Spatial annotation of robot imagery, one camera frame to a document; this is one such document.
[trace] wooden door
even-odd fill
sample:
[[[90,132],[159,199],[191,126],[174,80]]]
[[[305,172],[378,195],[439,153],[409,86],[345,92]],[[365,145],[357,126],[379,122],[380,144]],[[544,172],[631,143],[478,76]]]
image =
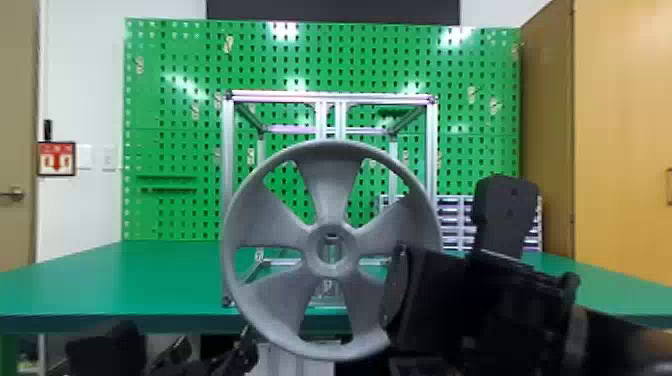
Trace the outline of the wooden door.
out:
[[[574,257],[573,0],[555,0],[521,29],[523,177],[543,198],[544,252]]]
[[[34,1],[0,1],[0,271],[35,255],[36,23]]]
[[[576,259],[668,285],[670,20],[667,0],[575,8]]]

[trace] black mechanical part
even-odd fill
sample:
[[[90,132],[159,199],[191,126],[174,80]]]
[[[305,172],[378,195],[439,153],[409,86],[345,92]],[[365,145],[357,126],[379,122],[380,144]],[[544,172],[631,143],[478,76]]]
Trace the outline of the black mechanical part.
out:
[[[154,370],[149,376],[243,376],[259,362],[257,340],[256,331],[248,325],[232,350],[205,360],[171,364]]]
[[[456,369],[441,357],[403,357],[390,359],[390,376],[457,376]]]
[[[189,339],[186,336],[180,336],[167,349],[156,356],[149,366],[149,372],[151,373],[161,368],[184,364],[189,360],[191,354],[191,342],[189,342]]]
[[[389,288],[383,291],[380,309],[380,324],[383,328],[393,324],[404,304],[410,273],[408,258],[408,250],[405,245],[399,245],[392,255],[387,277]]]
[[[388,270],[381,325],[399,350],[457,353],[460,338],[456,334],[464,325],[460,307],[466,261],[404,245],[396,253],[401,252],[406,256],[393,257]],[[406,287],[394,285],[404,280]]]
[[[76,376],[140,376],[147,363],[145,337],[132,321],[107,323],[91,337],[65,345],[69,369]]]
[[[601,312],[587,317],[585,375],[672,375],[672,335]]]
[[[477,226],[474,250],[520,259],[534,224],[539,188],[522,179],[493,175],[476,184],[471,220]]]
[[[489,252],[468,257],[463,300],[468,375],[552,374],[566,358],[578,276],[555,278]]]

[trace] light switch plate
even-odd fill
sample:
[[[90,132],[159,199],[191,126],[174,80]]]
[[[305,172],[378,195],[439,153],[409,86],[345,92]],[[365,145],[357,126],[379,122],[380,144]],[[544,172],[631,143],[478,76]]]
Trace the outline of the light switch plate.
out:
[[[93,148],[89,144],[77,144],[77,169],[93,168]]]
[[[103,171],[116,171],[119,169],[119,148],[116,145],[103,147]]]

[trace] gray wheel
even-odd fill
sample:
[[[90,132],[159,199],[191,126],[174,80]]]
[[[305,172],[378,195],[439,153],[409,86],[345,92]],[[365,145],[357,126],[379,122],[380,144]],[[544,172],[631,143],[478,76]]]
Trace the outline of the gray wheel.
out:
[[[361,228],[345,219],[348,197],[364,158],[396,173],[409,193]],[[315,224],[303,223],[270,192],[264,177],[294,161],[313,199]],[[325,238],[337,238],[343,257],[335,264],[320,259]],[[224,283],[243,316],[272,343],[313,359],[344,361],[366,357],[387,347],[378,324],[383,282],[360,271],[359,260],[389,255],[398,242],[441,249],[441,232],[421,183],[383,151],[351,141],[304,142],[285,149],[257,167],[233,196],[224,218],[221,263]],[[245,284],[236,278],[234,255],[241,247],[286,247],[299,250],[301,261],[286,271]],[[353,340],[318,345],[299,337],[305,309],[323,279],[338,282],[345,297]]]

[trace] red sign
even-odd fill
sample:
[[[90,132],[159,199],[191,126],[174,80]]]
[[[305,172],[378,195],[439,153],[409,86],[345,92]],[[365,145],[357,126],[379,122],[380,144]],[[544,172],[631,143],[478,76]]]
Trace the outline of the red sign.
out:
[[[74,142],[40,142],[38,145],[40,176],[74,176]]]

